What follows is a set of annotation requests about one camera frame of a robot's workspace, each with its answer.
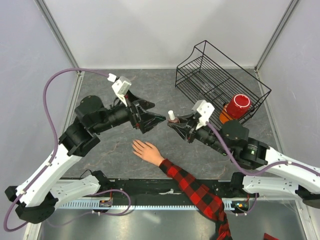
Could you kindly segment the red plaid sleeve forearm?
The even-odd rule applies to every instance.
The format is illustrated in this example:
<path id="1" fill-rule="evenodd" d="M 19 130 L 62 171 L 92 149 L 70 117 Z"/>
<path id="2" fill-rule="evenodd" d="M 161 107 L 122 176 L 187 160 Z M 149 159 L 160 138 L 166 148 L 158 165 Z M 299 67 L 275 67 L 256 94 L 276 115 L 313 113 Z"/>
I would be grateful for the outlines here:
<path id="1" fill-rule="evenodd" d="M 208 219 L 215 223 L 217 240 L 231 240 L 231 230 L 225 213 L 225 205 L 220 197 L 204 184 L 200 183 L 192 174 L 165 159 L 159 168 L 178 184 L 189 200 Z"/>

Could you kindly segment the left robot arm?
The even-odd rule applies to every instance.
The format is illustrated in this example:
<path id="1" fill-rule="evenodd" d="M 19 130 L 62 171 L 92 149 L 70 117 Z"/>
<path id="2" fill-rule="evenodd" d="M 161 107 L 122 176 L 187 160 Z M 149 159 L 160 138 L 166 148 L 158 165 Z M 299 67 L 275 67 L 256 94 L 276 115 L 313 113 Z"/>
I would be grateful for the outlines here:
<path id="1" fill-rule="evenodd" d="M 111 182 L 100 171 L 62 187 L 56 182 L 74 164 L 99 144 L 99 134 L 130 123 L 143 134 L 149 132 L 166 117 L 150 112 L 155 104 L 128 92 L 124 102 L 110 108 L 96 95 L 83 98 L 74 110 L 76 117 L 65 132 L 56 139 L 52 153 L 33 175 L 19 186 L 5 190 L 7 198 L 20 220 L 38 224 L 48 219 L 60 206 L 84 196 L 106 196 Z"/>

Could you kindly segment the glitter red nail polish bottle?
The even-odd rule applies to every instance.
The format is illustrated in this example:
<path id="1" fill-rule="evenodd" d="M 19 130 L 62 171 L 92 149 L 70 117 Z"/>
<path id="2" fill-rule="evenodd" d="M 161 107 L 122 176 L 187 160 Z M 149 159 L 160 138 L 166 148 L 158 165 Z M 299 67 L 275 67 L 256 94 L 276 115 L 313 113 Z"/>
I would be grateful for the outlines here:
<path id="1" fill-rule="evenodd" d="M 178 117 L 175 117 L 175 118 L 172 118 L 172 117 L 168 117 L 168 120 L 167 120 L 169 123 L 174 123 L 174 124 L 180 124 L 181 121 Z"/>

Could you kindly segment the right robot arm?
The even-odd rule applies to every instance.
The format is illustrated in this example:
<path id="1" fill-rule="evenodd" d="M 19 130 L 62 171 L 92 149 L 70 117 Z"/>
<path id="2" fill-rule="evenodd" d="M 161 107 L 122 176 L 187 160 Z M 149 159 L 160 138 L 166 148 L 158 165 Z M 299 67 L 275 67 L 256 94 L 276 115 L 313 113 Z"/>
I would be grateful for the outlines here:
<path id="1" fill-rule="evenodd" d="M 198 140 L 230 158 L 238 168 L 229 184 L 233 196 L 294 196 L 309 207 L 320 207 L 320 169 L 249 137 L 249 129 L 237 120 L 227 121 L 216 130 L 201 122 L 198 113 L 176 117 L 170 110 L 167 125 L 188 143 Z"/>

